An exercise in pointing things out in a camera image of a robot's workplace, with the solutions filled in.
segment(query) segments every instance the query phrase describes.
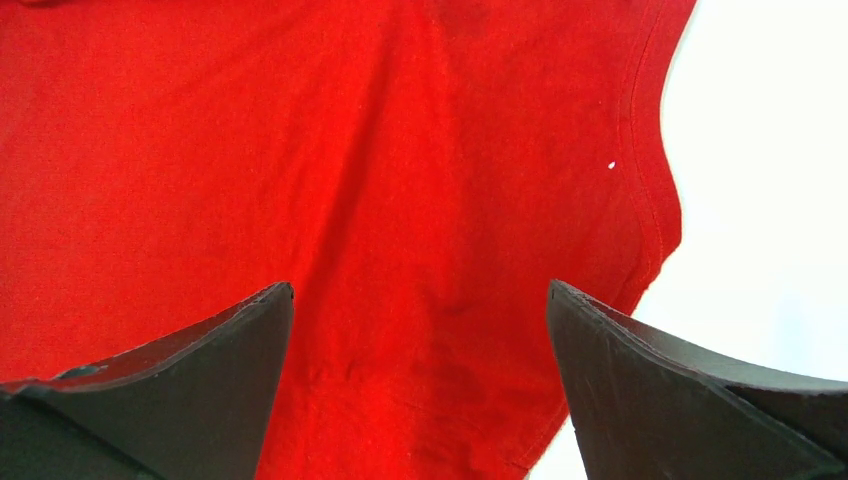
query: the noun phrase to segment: red fabric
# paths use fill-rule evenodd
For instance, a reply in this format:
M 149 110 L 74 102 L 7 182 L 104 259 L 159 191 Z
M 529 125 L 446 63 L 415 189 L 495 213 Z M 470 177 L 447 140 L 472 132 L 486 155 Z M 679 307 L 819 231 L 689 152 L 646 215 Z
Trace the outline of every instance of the red fabric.
M 693 2 L 0 4 L 0 379 L 288 280 L 260 479 L 522 477 L 549 280 L 630 312 L 680 240 Z

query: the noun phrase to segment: red shirt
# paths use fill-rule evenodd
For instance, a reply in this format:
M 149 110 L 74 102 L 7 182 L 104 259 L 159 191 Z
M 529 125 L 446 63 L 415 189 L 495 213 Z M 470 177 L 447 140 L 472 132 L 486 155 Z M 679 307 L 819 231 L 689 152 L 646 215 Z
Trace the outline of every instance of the red shirt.
M 630 312 L 679 243 L 693 2 L 0 4 L 0 380 L 287 280 L 260 479 L 522 477 L 549 280 Z

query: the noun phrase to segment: white surface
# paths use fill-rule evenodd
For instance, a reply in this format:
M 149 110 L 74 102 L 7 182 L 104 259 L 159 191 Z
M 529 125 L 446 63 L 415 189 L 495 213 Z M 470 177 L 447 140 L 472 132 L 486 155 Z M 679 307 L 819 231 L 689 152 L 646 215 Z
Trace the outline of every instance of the white surface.
M 662 105 L 683 243 L 636 318 L 848 380 L 846 22 L 842 0 L 700 0 Z M 570 422 L 530 478 L 585 478 Z

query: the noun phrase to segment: wrinkled fabric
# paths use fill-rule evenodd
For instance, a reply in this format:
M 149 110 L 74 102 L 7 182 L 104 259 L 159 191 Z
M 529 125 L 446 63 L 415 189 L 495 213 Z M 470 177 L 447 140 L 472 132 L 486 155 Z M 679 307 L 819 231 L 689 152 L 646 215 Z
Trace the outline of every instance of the wrinkled fabric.
M 258 478 L 523 477 L 548 282 L 629 313 L 680 241 L 693 2 L 0 3 L 0 380 L 290 281 Z

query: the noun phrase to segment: black plastic part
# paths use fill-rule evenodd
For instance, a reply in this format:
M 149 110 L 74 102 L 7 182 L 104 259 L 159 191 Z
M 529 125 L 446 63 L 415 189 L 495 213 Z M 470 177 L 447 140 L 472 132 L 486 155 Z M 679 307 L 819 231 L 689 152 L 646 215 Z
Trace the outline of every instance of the black plastic part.
M 0 385 L 0 479 L 250 479 L 288 345 L 288 284 L 54 380 Z
M 547 318 L 589 479 L 848 478 L 848 383 L 726 357 L 562 282 Z

